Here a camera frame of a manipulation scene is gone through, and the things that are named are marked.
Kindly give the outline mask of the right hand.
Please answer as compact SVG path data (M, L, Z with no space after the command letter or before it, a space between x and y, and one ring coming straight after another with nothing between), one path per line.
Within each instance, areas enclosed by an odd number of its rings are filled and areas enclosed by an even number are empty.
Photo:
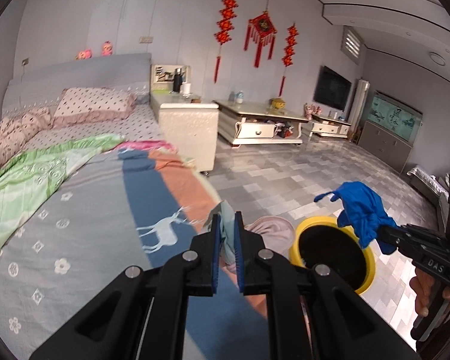
M435 279L428 273L416 270L415 276L410 280L410 287L415 292L415 312L418 316L426 317L428 307L431 304L433 285ZM450 301L450 288L446 288L442 294L445 300Z

